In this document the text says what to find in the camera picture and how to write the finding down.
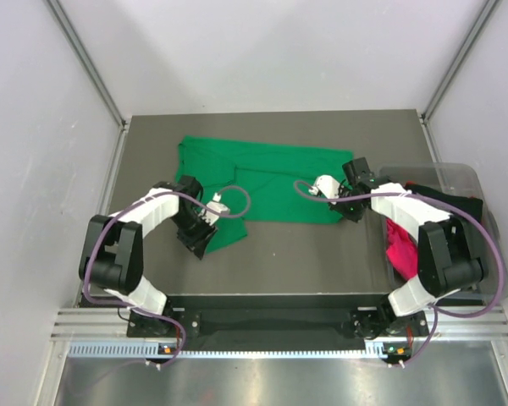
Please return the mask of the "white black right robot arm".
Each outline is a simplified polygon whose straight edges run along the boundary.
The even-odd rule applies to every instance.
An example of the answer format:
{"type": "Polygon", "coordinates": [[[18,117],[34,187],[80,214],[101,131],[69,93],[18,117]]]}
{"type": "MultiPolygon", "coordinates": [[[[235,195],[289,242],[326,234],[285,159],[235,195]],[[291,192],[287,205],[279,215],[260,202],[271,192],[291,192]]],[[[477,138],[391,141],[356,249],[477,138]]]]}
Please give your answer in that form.
{"type": "Polygon", "coordinates": [[[365,210],[385,217],[386,255],[405,279],[377,307],[380,331],[400,333],[410,315],[486,277],[482,235],[474,226],[482,220],[482,200],[378,177],[365,158],[342,168],[341,181],[330,175],[316,179],[317,194],[347,220],[359,222],[365,210]]]}

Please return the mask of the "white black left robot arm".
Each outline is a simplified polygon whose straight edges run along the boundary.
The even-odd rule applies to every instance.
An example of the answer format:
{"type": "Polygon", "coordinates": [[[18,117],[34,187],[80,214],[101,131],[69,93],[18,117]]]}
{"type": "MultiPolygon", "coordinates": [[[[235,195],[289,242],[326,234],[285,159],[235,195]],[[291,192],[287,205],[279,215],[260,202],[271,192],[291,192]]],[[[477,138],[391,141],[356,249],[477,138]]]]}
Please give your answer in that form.
{"type": "Polygon", "coordinates": [[[138,312],[146,312],[146,325],[157,335],[174,328],[175,316],[168,296],[144,276],[144,238],[170,220],[177,239],[198,259],[218,231],[216,222],[229,208],[214,194],[205,209],[195,202],[203,196],[200,182],[184,175],[177,183],[159,182],[143,197],[113,215],[95,215],[88,223],[79,276],[83,293],[96,286],[138,312]]]}

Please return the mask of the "green t-shirt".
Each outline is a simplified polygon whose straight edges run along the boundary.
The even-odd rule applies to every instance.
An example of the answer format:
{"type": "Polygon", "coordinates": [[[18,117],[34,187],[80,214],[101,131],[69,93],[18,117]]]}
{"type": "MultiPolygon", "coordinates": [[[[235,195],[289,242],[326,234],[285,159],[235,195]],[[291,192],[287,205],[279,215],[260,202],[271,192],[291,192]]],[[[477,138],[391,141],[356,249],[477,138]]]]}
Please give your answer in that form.
{"type": "Polygon", "coordinates": [[[339,221],[323,204],[300,197],[294,182],[313,184],[324,174],[341,180],[342,165],[353,157],[348,150],[186,136],[178,145],[176,177],[195,177],[204,188],[204,203],[229,185],[240,186],[251,197],[243,217],[217,221],[218,231],[207,247],[212,253],[245,238],[248,222],[339,221]]]}

